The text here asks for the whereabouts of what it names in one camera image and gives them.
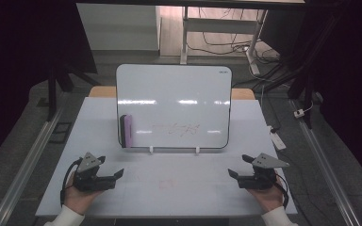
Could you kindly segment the wooden table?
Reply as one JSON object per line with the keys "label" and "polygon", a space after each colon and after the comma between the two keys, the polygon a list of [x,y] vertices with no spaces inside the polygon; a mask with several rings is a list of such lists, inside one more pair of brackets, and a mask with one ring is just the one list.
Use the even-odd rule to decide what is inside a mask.
{"label": "wooden table", "polygon": [[[90,97],[115,97],[115,86],[95,86],[90,90]],[[255,95],[251,89],[232,89],[232,100],[254,100]]]}

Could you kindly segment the purple whiteboard eraser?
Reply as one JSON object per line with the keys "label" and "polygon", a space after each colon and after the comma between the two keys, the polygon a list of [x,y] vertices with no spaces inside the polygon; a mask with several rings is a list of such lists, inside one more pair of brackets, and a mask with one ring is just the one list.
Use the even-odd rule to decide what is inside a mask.
{"label": "purple whiteboard eraser", "polygon": [[123,148],[132,147],[132,116],[122,115],[120,117],[121,144]]}

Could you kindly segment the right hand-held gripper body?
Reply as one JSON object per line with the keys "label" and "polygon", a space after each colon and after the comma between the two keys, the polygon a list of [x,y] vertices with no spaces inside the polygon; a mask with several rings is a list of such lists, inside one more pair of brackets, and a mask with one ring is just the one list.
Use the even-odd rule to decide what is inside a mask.
{"label": "right hand-held gripper body", "polygon": [[275,169],[289,166],[289,163],[265,153],[261,153],[259,156],[254,157],[254,159],[250,163],[253,166],[254,174],[239,176],[238,184],[240,188],[269,189],[277,181]]}

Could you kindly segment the white whiteboard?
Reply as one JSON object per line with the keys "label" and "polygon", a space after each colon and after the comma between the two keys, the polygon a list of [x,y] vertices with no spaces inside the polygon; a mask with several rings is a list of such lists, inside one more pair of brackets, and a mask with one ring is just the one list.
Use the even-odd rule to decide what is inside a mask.
{"label": "white whiteboard", "polygon": [[224,66],[119,66],[116,96],[120,144],[120,117],[131,115],[131,148],[225,147],[231,85],[232,72]]}

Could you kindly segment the person's right hand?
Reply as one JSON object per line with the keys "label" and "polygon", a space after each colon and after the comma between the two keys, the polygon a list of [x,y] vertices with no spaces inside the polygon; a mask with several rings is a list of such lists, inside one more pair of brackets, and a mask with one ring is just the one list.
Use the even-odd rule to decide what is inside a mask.
{"label": "person's right hand", "polygon": [[264,190],[248,189],[248,192],[255,198],[264,213],[283,206],[284,196],[277,186]]}

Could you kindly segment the white power strip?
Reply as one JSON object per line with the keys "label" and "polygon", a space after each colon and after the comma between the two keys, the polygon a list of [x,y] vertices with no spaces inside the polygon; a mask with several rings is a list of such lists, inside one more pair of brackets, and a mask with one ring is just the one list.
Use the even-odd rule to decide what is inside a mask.
{"label": "white power strip", "polygon": [[268,129],[269,129],[269,135],[270,135],[271,141],[272,141],[275,149],[277,151],[285,150],[287,146],[284,143],[284,141],[278,136],[278,134],[276,133],[276,130],[272,126],[269,126]]}

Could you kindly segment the black floor plate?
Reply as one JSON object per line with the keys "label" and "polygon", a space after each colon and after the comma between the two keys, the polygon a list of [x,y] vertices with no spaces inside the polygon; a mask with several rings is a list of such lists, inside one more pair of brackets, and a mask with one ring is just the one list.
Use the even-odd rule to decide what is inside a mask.
{"label": "black floor plate", "polygon": [[65,144],[71,134],[72,127],[71,122],[58,122],[49,138],[49,143]]}

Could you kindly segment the aluminium rail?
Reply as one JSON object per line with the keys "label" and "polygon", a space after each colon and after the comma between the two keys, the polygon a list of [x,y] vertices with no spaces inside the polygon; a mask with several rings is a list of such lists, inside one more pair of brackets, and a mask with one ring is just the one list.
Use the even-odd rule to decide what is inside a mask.
{"label": "aluminium rail", "polygon": [[342,215],[347,226],[361,226],[361,222],[357,213],[354,211],[353,205],[350,202],[348,195],[346,194],[341,183],[337,179],[337,176],[326,158],[323,148],[320,145],[315,133],[310,129],[303,118],[296,118],[296,121],[299,123],[304,137],[308,142],[310,150],[312,151],[321,173],[324,177],[326,184],[328,185],[340,214]]}
{"label": "aluminium rail", "polygon": [[0,202],[0,226],[6,226],[17,202],[25,190],[25,186],[38,163],[42,151],[48,143],[49,137],[52,135],[60,116],[63,113],[63,107],[59,107],[57,112],[46,121],[39,132],[35,142],[31,146],[25,161],[14,177],[10,187],[3,200]]}

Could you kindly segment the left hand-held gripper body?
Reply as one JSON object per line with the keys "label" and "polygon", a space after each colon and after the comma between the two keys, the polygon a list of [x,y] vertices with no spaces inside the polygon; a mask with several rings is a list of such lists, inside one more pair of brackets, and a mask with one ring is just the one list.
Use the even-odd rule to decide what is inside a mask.
{"label": "left hand-held gripper body", "polygon": [[113,177],[114,174],[104,177],[97,175],[102,165],[97,158],[91,153],[86,153],[75,170],[73,186],[79,191],[105,191],[115,187],[117,180]]}

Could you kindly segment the white desk frame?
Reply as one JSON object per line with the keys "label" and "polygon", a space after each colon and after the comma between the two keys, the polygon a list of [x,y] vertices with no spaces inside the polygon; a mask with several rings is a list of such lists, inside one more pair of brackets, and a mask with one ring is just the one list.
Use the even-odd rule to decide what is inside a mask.
{"label": "white desk frame", "polygon": [[183,7],[182,14],[182,47],[181,47],[181,64],[186,64],[188,60],[188,33],[215,33],[215,34],[243,34],[251,35],[252,39],[248,47],[243,47],[242,52],[247,57],[249,67],[254,76],[260,75],[256,59],[254,57],[255,45],[258,42],[259,34],[264,24],[267,10],[258,9],[254,20],[234,20],[234,19],[214,19],[190,17],[189,7]]}

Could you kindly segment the person's left hand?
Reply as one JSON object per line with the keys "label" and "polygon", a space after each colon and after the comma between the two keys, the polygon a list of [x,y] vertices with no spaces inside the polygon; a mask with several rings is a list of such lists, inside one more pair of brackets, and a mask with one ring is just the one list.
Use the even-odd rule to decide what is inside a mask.
{"label": "person's left hand", "polygon": [[65,186],[64,205],[78,215],[84,215],[93,201],[101,194],[102,191],[81,192],[73,186],[73,180],[70,179]]}

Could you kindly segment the black metal stand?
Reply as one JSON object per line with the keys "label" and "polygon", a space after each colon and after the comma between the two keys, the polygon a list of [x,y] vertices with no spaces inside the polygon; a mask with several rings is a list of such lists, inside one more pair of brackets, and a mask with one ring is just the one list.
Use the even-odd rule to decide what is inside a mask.
{"label": "black metal stand", "polygon": [[265,93],[280,87],[281,85],[292,81],[291,87],[288,89],[287,95],[289,99],[295,100],[304,93],[304,107],[300,118],[311,128],[310,110],[313,106],[312,92],[314,89],[314,66],[315,61],[319,57],[319,53],[335,28],[340,15],[337,13],[328,13],[323,16],[324,22],[317,26],[310,39],[306,39],[304,49],[293,55],[293,62],[296,67],[289,70],[285,75],[275,79],[268,86],[264,87]]}
{"label": "black metal stand", "polygon": [[69,62],[53,62],[47,71],[48,81],[48,117],[47,121],[51,121],[57,114],[57,85],[64,92],[71,92],[74,89],[74,83],[70,78],[70,74],[74,74],[76,77],[85,81],[86,83],[93,86],[100,86],[100,83],[95,79],[91,78],[86,73],[77,69],[74,65]]}

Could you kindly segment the white cabinet panel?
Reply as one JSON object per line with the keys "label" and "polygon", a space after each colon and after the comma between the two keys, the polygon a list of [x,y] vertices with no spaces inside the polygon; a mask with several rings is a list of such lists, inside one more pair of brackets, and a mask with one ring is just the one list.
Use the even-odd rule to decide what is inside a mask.
{"label": "white cabinet panel", "polygon": [[85,3],[76,6],[92,50],[159,50],[159,7]]}

